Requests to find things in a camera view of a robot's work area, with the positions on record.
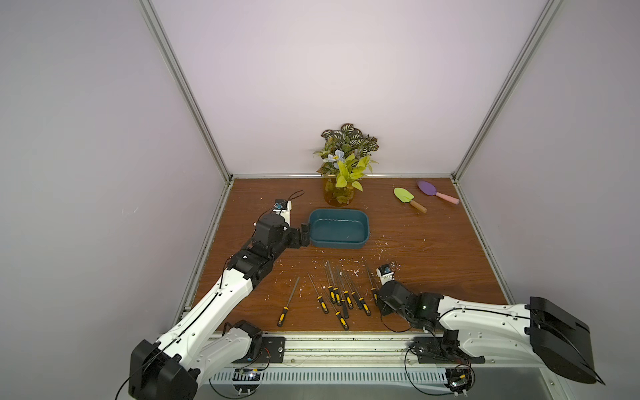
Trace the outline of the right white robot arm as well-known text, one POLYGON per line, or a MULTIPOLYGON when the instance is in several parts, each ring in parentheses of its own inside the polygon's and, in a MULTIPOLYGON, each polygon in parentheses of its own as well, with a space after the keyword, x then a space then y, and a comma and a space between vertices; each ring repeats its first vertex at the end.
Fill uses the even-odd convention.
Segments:
POLYGON ((378 305, 411 328, 440 332, 441 351, 459 360, 541 363, 568 380, 601 383, 589 326, 546 298, 527 303, 474 303, 439 293, 415 294, 396 280, 383 284, 378 305))

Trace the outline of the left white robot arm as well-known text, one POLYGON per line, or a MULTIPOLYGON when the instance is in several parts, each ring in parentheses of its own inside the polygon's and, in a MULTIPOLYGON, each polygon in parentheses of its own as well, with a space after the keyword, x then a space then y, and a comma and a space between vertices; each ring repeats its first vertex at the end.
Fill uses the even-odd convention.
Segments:
POLYGON ((123 388, 134 399, 192 399, 203 382, 232 362, 258 356, 263 332, 240 321, 216 340, 211 336, 228 315, 273 270, 288 248, 306 247, 310 227, 293 228, 289 219, 269 213, 253 236, 225 263, 220 279, 170 330, 155 342, 143 340, 131 353, 123 388))

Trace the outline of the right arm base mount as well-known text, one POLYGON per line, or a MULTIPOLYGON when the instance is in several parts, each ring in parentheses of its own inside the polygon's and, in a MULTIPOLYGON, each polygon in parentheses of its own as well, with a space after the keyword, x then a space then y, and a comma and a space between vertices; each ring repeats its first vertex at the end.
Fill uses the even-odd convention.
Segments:
POLYGON ((420 363, 482 364, 484 356, 473 357, 460 347, 458 330, 445 330, 442 336, 416 337, 410 345, 410 352, 420 363))

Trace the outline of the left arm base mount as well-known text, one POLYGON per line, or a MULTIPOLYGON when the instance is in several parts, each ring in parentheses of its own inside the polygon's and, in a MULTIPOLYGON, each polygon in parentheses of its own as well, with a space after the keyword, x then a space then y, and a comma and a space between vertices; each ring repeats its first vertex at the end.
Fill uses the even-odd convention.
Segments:
POLYGON ((265 336, 264 331, 245 320, 236 323, 233 328, 247 333, 251 339, 248 351, 242 358, 235 360, 233 364, 283 363, 286 348, 285 337, 265 336))

